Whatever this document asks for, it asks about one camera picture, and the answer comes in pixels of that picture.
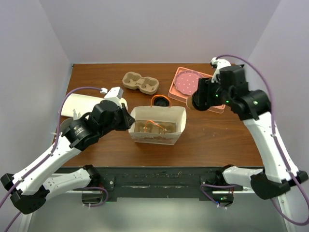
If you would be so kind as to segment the paper bag orange handles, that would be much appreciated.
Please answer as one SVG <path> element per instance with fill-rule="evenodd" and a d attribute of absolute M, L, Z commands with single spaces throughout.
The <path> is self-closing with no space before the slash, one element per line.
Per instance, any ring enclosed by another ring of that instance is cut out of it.
<path fill-rule="evenodd" d="M 135 123 L 128 130 L 136 143 L 174 145 L 186 126 L 186 108 L 173 106 L 165 95 L 154 95 L 148 106 L 135 107 Z"/>

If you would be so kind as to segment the brown paper cup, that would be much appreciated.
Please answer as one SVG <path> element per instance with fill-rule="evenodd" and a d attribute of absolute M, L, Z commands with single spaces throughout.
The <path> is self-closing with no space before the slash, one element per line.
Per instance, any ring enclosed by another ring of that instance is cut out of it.
<path fill-rule="evenodd" d="M 196 110 L 193 95 L 189 96 L 186 100 L 186 106 L 191 110 Z"/>

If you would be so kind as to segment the stack of paper cups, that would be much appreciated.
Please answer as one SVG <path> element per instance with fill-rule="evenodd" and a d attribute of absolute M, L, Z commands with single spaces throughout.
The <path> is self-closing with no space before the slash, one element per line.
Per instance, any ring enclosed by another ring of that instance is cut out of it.
<path fill-rule="evenodd" d="M 127 101 L 126 101 L 124 98 L 121 98 L 121 99 L 120 99 L 120 103 L 121 103 L 121 104 L 124 104 L 125 107 L 126 107 L 126 109 L 128 109 Z"/>

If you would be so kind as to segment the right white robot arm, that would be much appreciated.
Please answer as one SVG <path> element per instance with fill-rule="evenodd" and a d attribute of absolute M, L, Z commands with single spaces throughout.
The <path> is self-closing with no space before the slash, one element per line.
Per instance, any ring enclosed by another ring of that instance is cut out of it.
<path fill-rule="evenodd" d="M 282 140 L 271 124 L 270 100 L 262 90 L 249 90 L 244 68 L 240 65 L 218 68 L 214 77 L 216 81 L 199 79 L 197 91 L 188 98 L 187 106 L 199 111 L 222 104 L 229 106 L 251 133 L 264 165 L 256 170 L 227 165 L 216 172 L 217 188 L 249 187 L 259 198 L 268 200 L 288 192 L 296 180 L 299 183 L 308 180 L 308 174 L 293 164 L 285 147 L 277 147 Z"/>

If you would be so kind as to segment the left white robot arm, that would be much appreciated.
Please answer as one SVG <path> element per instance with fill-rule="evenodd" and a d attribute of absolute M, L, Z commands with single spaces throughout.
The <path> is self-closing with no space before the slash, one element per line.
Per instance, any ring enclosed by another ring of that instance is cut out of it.
<path fill-rule="evenodd" d="M 5 174 L 0 181 L 11 202 L 27 215 L 41 208 L 49 199 L 74 189 L 96 189 L 101 176 L 93 165 L 53 177 L 58 168 L 79 155 L 111 131 L 126 131 L 135 123 L 124 103 L 103 100 L 91 112 L 72 121 L 58 140 L 31 165 L 15 174 Z"/>

